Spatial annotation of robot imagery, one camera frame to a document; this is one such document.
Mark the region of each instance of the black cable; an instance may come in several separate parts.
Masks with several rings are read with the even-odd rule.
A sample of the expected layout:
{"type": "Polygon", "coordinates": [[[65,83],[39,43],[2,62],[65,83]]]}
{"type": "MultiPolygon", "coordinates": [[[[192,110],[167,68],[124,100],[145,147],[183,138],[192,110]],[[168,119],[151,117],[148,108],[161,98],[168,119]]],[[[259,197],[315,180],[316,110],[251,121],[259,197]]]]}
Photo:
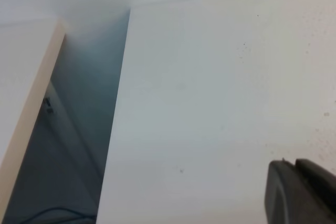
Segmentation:
{"type": "Polygon", "coordinates": [[[32,217],[20,222],[19,224],[26,224],[26,223],[29,223],[31,222],[32,220],[46,214],[47,212],[51,212],[51,211],[57,211],[57,210],[60,210],[60,211],[66,211],[66,212],[70,212],[72,214],[75,214],[75,215],[78,215],[80,216],[82,219],[91,219],[91,220],[96,220],[97,216],[96,215],[86,215],[86,214],[83,214],[81,212],[78,212],[78,211],[75,211],[75,210],[72,210],[72,209],[69,209],[69,208],[65,208],[65,207],[52,207],[52,208],[48,208],[48,209],[45,209],[41,212],[38,212],[37,214],[33,215],[32,217]]]}
{"type": "Polygon", "coordinates": [[[83,219],[87,219],[87,218],[86,217],[74,217],[74,218],[66,219],[66,220],[58,220],[56,222],[51,222],[49,224],[60,224],[60,223],[66,223],[66,222],[69,222],[69,221],[83,220],[83,219]]]}

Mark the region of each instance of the white wall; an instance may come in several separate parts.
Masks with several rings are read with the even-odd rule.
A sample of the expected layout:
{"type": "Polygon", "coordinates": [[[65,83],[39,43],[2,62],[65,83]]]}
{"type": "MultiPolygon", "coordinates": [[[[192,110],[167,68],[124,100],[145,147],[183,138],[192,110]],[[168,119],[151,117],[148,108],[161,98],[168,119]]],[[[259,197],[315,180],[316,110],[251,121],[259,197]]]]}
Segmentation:
{"type": "Polygon", "coordinates": [[[104,170],[131,6],[166,0],[0,0],[0,23],[57,16],[67,42],[53,76],[104,170]]]}
{"type": "Polygon", "coordinates": [[[0,27],[0,220],[64,35],[55,19],[0,27]]]}
{"type": "Polygon", "coordinates": [[[334,0],[133,9],[98,223],[266,223],[271,160],[336,173],[335,14],[334,0]]]}

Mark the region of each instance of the white panel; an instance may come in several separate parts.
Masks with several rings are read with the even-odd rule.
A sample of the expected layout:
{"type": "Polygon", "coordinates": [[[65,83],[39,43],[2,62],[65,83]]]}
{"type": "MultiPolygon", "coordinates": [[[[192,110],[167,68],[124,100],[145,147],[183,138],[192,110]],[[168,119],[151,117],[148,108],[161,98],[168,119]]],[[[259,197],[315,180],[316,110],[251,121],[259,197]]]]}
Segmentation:
{"type": "Polygon", "coordinates": [[[336,172],[335,0],[131,12],[98,223],[266,223],[273,159],[336,172]]]}
{"type": "Polygon", "coordinates": [[[0,27],[0,220],[63,38],[56,20],[0,27]]]}

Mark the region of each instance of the white board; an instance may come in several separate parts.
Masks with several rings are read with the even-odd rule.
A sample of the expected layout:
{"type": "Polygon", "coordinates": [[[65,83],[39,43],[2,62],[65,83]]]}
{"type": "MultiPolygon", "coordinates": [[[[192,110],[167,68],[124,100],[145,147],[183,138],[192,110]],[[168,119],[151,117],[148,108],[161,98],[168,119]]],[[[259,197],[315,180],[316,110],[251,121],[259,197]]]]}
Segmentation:
{"type": "Polygon", "coordinates": [[[273,159],[336,172],[336,1],[133,9],[98,223],[266,223],[273,159]]]}

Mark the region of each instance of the black plastic object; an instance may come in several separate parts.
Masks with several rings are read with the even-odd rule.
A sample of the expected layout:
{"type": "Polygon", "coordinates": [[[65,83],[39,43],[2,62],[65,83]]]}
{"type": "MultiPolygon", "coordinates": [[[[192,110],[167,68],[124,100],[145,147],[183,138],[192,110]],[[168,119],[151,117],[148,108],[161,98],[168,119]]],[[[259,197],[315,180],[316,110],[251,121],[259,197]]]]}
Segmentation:
{"type": "Polygon", "coordinates": [[[272,161],[265,210],[269,224],[336,224],[336,177],[307,159],[272,161]]]}

